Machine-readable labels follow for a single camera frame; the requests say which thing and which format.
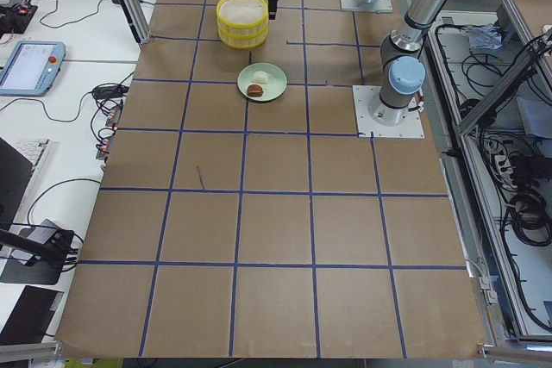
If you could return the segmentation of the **black power adapter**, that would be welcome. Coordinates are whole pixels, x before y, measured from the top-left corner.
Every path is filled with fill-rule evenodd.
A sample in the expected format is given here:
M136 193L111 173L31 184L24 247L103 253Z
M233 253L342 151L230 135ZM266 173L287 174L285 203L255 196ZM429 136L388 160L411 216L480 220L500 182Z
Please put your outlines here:
M91 94L96 100L105 100L123 97L128 90L126 85L99 85L92 90Z

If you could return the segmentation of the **yellow bottom steamer layer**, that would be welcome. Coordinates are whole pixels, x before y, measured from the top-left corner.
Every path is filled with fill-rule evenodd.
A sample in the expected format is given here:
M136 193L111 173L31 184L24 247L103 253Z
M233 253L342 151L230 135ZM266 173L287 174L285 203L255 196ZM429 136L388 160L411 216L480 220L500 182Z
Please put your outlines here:
M218 35L220 40L228 47L235 49L253 49L262 45L268 34L268 28L254 34L231 34L230 32L219 28Z

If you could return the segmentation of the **yellow top steamer layer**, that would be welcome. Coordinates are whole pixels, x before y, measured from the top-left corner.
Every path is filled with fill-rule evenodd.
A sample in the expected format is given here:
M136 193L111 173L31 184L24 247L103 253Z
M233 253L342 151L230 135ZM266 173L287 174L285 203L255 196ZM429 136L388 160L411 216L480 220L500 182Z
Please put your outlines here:
M252 36L268 23L265 0L219 0L216 4L217 28L226 34Z

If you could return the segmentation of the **blue teach pendant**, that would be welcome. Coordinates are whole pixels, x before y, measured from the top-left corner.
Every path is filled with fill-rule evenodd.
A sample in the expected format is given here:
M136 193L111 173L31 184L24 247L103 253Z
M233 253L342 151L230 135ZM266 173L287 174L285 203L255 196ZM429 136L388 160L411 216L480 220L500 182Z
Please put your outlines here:
M52 87L66 46L57 41L18 41L1 71L3 97L43 97Z

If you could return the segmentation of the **brown steamed bun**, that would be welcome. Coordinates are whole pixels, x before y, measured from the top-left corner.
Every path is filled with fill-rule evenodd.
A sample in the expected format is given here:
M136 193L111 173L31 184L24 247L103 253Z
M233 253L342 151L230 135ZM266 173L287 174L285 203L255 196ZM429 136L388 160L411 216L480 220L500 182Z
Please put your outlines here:
M250 84L246 89L248 97L261 97L263 93L263 87L259 84Z

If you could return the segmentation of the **light green plate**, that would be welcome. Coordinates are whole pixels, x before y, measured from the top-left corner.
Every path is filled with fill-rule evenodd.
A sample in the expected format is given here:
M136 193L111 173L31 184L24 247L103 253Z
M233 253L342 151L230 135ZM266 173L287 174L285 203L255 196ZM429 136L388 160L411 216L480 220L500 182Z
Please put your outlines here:
M285 92L287 77L276 65L255 63L240 72L237 86L245 98L262 103L270 102Z

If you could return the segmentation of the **yellow steamer layer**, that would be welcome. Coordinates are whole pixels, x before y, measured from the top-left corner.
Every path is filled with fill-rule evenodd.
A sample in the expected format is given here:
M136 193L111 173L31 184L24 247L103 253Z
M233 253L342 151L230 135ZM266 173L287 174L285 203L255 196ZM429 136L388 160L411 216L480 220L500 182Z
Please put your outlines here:
M226 34L252 36L268 23L265 0L219 0L216 4L217 28Z
M228 47L235 49L253 49L262 45L268 34L268 28L254 34L231 34L230 32L219 28L218 35L220 40Z

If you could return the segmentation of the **white keyboard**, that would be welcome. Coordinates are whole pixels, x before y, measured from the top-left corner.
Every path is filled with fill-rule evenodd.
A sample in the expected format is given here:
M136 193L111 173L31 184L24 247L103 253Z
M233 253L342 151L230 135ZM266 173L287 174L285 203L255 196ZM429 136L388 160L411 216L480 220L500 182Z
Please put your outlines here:
M31 171L40 169L46 159L52 142L49 139L18 140L13 147L28 161L31 162Z

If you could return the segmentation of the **white steamed bun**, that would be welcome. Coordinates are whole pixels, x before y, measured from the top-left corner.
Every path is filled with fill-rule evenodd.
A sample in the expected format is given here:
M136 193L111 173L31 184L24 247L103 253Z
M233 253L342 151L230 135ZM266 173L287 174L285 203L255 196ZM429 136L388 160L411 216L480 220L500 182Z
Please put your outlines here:
M270 80L270 74L265 71L256 71L251 77L251 82L254 84L267 84Z

